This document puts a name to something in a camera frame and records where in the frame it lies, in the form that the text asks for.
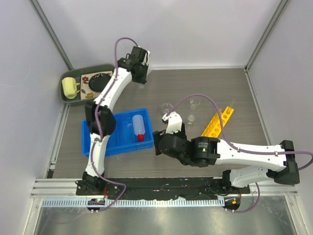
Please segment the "pale yellow mug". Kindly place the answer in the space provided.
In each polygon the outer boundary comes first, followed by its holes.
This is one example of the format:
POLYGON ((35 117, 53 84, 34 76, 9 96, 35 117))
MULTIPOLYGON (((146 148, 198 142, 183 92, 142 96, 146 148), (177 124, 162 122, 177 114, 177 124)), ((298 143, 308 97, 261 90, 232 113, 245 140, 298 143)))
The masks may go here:
POLYGON ((62 80, 63 93, 67 99, 74 99, 79 93, 80 83, 73 77, 66 77, 62 80))

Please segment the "clear glass beaker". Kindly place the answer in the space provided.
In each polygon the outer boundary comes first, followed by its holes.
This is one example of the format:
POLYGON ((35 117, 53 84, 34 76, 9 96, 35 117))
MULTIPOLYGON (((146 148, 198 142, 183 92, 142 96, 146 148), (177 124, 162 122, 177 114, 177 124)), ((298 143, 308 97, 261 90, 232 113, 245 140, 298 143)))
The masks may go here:
POLYGON ((201 103, 201 99, 198 96, 193 96, 189 99, 189 108, 191 111, 196 111, 201 103))

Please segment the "blue divided plastic bin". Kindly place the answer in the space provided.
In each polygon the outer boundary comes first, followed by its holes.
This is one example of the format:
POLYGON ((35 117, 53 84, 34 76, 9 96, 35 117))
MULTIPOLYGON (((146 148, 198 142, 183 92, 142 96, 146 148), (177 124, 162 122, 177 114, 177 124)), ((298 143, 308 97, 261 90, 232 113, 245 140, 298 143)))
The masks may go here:
POLYGON ((112 156, 154 146, 152 124, 149 112, 146 108, 125 111, 113 115, 116 120, 116 127, 107 143, 105 156, 112 156), (145 128, 144 141, 139 142, 134 134, 132 117, 141 115, 145 128))

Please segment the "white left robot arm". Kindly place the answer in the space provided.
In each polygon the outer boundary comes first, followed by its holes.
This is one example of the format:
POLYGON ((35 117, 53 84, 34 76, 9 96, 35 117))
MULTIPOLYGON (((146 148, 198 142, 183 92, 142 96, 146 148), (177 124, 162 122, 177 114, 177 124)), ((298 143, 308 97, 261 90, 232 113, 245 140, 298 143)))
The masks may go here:
POLYGON ((116 127, 113 108, 124 88, 135 82, 144 85, 150 52, 134 46, 131 53, 117 61, 108 84, 100 95, 85 104, 86 122, 90 132, 88 165, 82 179, 76 181, 77 195, 100 195, 105 187, 104 159, 110 135, 116 127))

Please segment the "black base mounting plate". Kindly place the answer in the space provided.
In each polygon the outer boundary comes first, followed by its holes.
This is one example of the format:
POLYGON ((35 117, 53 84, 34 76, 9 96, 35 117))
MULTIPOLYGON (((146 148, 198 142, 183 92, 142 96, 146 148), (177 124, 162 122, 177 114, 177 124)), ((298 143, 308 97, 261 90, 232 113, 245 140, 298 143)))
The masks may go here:
POLYGON ((103 180, 77 180, 79 196, 107 196, 113 200, 170 200, 182 197, 186 200, 215 199, 230 194, 249 194, 250 188, 225 186, 222 179, 213 177, 175 178, 112 178, 118 185, 103 180))

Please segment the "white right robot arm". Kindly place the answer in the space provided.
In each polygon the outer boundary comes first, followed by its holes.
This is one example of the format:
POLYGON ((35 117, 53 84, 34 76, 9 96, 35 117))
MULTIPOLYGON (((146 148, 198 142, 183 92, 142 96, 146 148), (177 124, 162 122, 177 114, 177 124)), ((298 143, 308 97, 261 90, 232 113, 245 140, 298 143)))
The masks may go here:
POLYGON ((272 146, 239 144, 237 148, 232 148, 226 141, 217 138, 197 137, 189 141, 183 130, 172 134, 164 130, 155 131, 153 138, 156 155, 164 154, 177 159, 182 165, 245 165, 242 169, 223 172, 221 188, 226 193, 268 179, 282 185, 300 182, 293 142, 289 140, 272 146))

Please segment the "floral patterned coaster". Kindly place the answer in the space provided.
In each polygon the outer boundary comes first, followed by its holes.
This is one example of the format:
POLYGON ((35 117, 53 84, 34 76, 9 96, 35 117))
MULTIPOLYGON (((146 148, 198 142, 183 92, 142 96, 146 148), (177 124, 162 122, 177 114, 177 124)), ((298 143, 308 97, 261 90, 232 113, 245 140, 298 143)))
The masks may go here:
POLYGON ((101 72, 94 72, 94 73, 88 73, 81 75, 81 81, 80 81, 80 99, 90 99, 90 98, 96 98, 101 93, 100 92, 94 92, 89 88, 89 79, 98 73, 107 73, 112 77, 113 72, 112 71, 101 71, 101 72))

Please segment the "grey-green plastic tray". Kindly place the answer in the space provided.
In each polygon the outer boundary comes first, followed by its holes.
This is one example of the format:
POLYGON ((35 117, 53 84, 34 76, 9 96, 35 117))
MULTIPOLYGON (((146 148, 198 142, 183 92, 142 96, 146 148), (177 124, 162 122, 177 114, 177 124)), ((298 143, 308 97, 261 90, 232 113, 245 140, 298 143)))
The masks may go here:
POLYGON ((97 74, 103 73, 110 77, 113 75, 115 67, 112 64, 101 64, 96 66, 89 66, 80 69, 70 70, 63 73, 59 79, 59 98, 60 100, 71 106, 84 105, 89 100, 94 100, 101 92, 93 91, 89 87, 90 79, 97 74), (78 94, 74 99, 68 99, 63 93, 62 80, 66 77, 72 77, 76 83, 79 83, 78 94))

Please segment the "black round plate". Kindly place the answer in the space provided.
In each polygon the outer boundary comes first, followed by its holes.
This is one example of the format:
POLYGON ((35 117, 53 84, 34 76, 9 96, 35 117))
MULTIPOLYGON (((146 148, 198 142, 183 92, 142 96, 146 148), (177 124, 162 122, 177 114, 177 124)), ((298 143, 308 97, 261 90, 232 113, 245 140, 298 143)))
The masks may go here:
POLYGON ((94 92, 102 92, 111 76, 107 73, 98 73, 89 79, 89 88, 94 92))

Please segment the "small clear glass bottle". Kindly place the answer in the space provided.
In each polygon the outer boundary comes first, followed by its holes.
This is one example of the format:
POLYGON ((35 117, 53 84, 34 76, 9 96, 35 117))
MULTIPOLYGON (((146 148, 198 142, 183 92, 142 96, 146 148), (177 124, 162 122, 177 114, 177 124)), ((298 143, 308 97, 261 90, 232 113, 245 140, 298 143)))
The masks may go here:
POLYGON ((193 126, 195 124, 195 120, 196 120, 195 115, 193 115, 193 114, 188 115, 187 122, 186 122, 187 128, 189 128, 189 129, 193 128, 193 126))

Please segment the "white wash bottle red cap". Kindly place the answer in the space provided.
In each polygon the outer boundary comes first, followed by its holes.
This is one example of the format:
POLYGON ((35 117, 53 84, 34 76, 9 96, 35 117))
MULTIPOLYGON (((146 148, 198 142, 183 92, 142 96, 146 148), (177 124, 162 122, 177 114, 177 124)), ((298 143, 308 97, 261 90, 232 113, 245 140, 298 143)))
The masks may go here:
POLYGON ((135 115, 132 117, 134 135, 137 137, 139 142, 143 142, 145 140, 145 126, 142 115, 135 115))

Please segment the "yellow test tube rack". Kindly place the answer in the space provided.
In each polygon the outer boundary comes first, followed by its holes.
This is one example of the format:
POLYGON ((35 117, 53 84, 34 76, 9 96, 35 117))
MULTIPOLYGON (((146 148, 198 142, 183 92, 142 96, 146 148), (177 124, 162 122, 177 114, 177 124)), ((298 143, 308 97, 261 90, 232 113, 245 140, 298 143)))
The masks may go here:
MULTIPOLYGON (((221 113, 222 121, 223 121, 223 127, 225 127, 230 117, 232 116, 233 112, 234 112, 234 109, 230 108, 229 106, 227 106, 223 112, 220 109, 220 113, 221 113)), ((207 127, 205 128, 205 130, 203 131, 203 133, 201 134, 201 136, 209 137, 209 138, 217 138, 221 134, 221 132, 222 132, 222 129, 221 129, 221 123, 219 120, 219 114, 216 113, 211 119, 211 121, 209 122, 209 124, 207 125, 207 127)))

